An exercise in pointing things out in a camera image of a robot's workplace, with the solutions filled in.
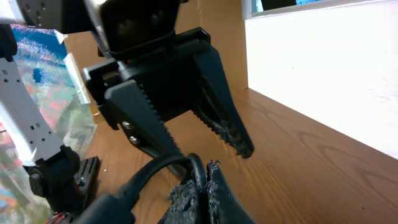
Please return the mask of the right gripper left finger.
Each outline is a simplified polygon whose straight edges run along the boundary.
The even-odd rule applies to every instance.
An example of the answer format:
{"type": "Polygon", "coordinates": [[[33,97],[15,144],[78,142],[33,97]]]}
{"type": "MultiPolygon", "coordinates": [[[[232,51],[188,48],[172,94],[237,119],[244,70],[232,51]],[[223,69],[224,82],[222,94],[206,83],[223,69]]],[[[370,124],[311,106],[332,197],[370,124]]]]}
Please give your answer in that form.
{"type": "Polygon", "coordinates": [[[200,197],[202,184],[189,180],[174,187],[168,200],[170,206],[158,221],[161,224],[199,224],[202,221],[200,197]]]}

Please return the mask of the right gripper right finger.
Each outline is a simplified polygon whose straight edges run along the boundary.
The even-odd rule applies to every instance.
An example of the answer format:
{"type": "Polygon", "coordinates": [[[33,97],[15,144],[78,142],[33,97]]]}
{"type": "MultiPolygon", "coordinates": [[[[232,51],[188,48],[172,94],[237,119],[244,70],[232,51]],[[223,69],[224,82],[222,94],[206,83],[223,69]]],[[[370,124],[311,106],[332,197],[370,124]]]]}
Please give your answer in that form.
{"type": "Polygon", "coordinates": [[[210,160],[206,165],[210,223],[254,224],[255,221],[232,193],[218,163],[218,160],[210,160]]]}

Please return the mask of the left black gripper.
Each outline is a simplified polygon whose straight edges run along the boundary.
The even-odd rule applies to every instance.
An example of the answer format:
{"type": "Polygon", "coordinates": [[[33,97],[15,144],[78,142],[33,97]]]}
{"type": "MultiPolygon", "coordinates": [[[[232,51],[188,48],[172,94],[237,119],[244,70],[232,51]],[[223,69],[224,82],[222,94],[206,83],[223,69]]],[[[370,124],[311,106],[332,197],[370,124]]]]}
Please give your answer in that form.
{"type": "Polygon", "coordinates": [[[115,130],[119,124],[130,143],[153,159],[182,154],[162,119],[188,111],[192,100],[194,114],[247,159],[254,145],[233,103],[220,55],[210,42],[210,34],[201,27],[188,30],[175,36],[175,49],[169,52],[162,48],[126,66],[112,58],[84,68],[85,85],[106,122],[115,130]],[[189,51],[183,48],[200,40],[208,44],[193,55],[193,100],[193,72],[184,59],[189,51]]]}

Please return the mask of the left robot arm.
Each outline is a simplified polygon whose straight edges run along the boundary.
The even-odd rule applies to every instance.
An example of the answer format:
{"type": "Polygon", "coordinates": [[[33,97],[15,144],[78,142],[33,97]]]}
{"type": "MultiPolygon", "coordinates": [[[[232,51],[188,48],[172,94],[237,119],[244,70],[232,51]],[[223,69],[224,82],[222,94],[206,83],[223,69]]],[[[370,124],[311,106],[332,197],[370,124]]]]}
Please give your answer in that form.
{"type": "Polygon", "coordinates": [[[14,0],[1,2],[1,123],[33,193],[56,212],[82,212],[74,176],[80,158],[58,138],[26,90],[14,56],[12,25],[89,31],[104,62],[84,69],[85,85],[106,122],[157,158],[180,154],[165,122],[191,110],[248,158],[252,141],[238,115],[218,51],[200,27],[175,32],[180,0],[14,0]]]}

